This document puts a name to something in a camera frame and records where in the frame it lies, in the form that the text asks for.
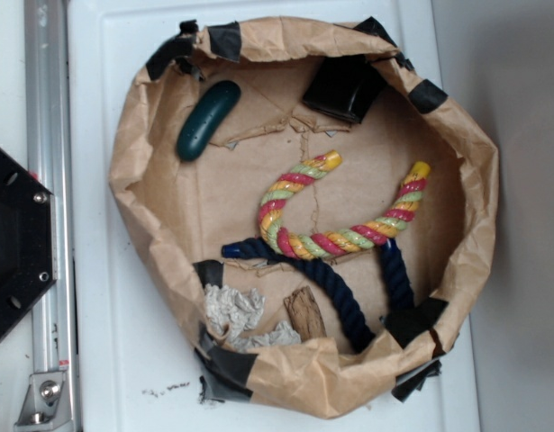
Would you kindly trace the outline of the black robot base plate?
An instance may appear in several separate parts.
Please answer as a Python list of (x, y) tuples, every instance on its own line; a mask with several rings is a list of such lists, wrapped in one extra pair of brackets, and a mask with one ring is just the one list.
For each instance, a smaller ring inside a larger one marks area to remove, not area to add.
[(56, 280), (52, 194), (0, 148), (0, 343)]

